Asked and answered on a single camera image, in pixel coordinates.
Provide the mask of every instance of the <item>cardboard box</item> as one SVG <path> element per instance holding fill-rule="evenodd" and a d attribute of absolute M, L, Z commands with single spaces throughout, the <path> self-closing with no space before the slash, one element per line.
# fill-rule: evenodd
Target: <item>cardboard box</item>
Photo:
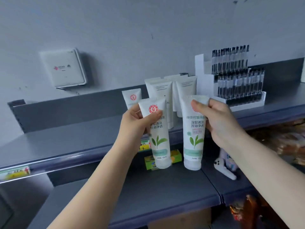
<path fill-rule="evenodd" d="M 211 225 L 211 208 L 174 215 L 148 224 L 148 229 L 205 229 Z"/>
<path fill-rule="evenodd" d="M 179 150 L 171 150 L 170 151 L 170 158 L 172 160 L 172 164 L 173 163 L 176 163 L 176 162 L 181 162 L 182 161 L 182 155 L 180 153 Z M 145 157 L 144 158 L 144 161 L 145 161 L 145 165 L 146 165 L 146 169 L 147 170 L 155 170 L 155 169 L 158 169 L 156 167 L 156 163 L 155 163 L 155 159 L 154 157 L 151 155 L 151 156 L 148 156 L 148 157 Z"/>

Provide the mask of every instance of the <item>forearm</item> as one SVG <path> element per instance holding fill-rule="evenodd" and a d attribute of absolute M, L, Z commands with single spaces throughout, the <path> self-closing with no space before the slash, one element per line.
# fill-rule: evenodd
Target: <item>forearm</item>
<path fill-rule="evenodd" d="M 288 227 L 303 228 L 305 175 L 246 133 L 236 138 L 227 152 Z"/>
<path fill-rule="evenodd" d="M 48 229 L 107 228 L 133 156 L 116 144 Z"/>

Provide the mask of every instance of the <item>hand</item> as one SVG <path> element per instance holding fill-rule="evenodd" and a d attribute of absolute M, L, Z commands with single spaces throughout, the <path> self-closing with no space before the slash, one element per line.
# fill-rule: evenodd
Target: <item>hand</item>
<path fill-rule="evenodd" d="M 191 105 L 194 110 L 208 118 L 206 128 L 220 148 L 225 149 L 226 146 L 237 143 L 238 136 L 245 133 L 228 105 L 214 99 L 209 100 L 208 106 L 196 100 L 192 100 Z"/>
<path fill-rule="evenodd" d="M 147 133 L 146 128 L 150 128 L 149 126 L 161 116 L 162 110 L 158 110 L 143 118 L 139 104 L 135 104 L 123 114 L 119 134 L 113 146 L 135 156 L 143 134 Z"/>

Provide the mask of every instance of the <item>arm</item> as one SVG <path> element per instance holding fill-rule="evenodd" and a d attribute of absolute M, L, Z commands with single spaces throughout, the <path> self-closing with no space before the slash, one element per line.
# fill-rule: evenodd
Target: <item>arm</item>
<path fill-rule="evenodd" d="M 207 128 L 215 143 L 230 154 L 287 226 L 304 228 L 305 175 L 251 138 L 226 104 L 210 99 L 209 106 L 195 100 L 192 106 L 207 116 Z"/>
<path fill-rule="evenodd" d="M 48 229 L 108 227 L 132 158 L 139 150 L 144 130 L 162 115 L 162 111 L 157 111 L 142 118 L 139 110 L 137 104 L 123 114 L 113 147 Z"/>

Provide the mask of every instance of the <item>tea leaf illustration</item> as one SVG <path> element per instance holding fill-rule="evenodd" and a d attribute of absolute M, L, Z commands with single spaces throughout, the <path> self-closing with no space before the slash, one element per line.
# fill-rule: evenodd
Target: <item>tea leaf illustration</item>
<path fill-rule="evenodd" d="M 154 144 L 154 146 L 156 146 L 156 142 L 153 138 L 152 138 L 152 143 Z"/>
<path fill-rule="evenodd" d="M 194 139 L 192 137 L 190 137 L 190 142 L 192 145 L 194 145 Z"/>
<path fill-rule="evenodd" d="M 200 138 L 199 140 L 197 140 L 195 142 L 194 149 L 195 149 L 195 146 L 198 145 L 199 143 L 203 143 L 203 138 Z"/>
<path fill-rule="evenodd" d="M 167 139 L 166 138 L 161 138 L 160 140 L 157 141 L 157 146 L 163 142 L 166 142 Z"/>

